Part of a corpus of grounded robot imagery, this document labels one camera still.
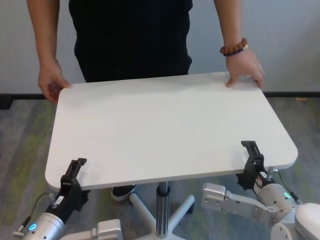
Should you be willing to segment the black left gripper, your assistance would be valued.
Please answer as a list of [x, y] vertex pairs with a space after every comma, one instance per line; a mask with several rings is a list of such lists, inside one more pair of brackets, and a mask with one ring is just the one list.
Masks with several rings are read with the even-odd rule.
[[46, 213], [50, 213], [58, 217], [64, 224], [68, 221], [73, 211], [80, 212], [83, 205], [89, 200], [89, 191], [82, 190], [79, 185], [72, 185], [82, 166], [87, 162], [86, 158], [78, 158], [72, 160], [65, 172], [61, 177], [61, 185], [57, 196], [55, 197], [58, 202], [59, 197], [63, 197], [61, 202], [56, 208], [50, 205], [46, 209]]

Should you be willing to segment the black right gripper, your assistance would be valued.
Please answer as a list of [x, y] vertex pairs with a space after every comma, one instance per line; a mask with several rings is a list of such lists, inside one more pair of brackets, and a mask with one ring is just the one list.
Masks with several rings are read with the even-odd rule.
[[248, 152], [248, 160], [245, 164], [243, 173], [238, 173], [237, 183], [244, 190], [252, 190], [258, 195], [262, 188], [272, 184], [272, 179], [267, 179], [267, 172], [264, 168], [264, 156], [255, 141], [242, 140], [241, 145]]

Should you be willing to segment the person's left hand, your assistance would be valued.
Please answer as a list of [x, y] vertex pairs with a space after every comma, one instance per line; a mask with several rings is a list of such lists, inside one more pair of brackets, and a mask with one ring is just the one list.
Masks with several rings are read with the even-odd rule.
[[250, 76], [260, 89], [263, 88], [265, 72], [251, 49], [247, 48], [238, 54], [227, 56], [226, 67], [230, 75], [226, 87], [233, 87], [240, 76]]

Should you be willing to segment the person's right hand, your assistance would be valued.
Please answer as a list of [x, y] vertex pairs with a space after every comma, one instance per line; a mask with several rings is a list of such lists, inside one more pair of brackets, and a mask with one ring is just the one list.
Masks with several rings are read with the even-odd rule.
[[49, 58], [40, 62], [38, 86], [47, 100], [57, 104], [60, 92], [70, 88], [71, 84], [64, 78], [59, 62]]

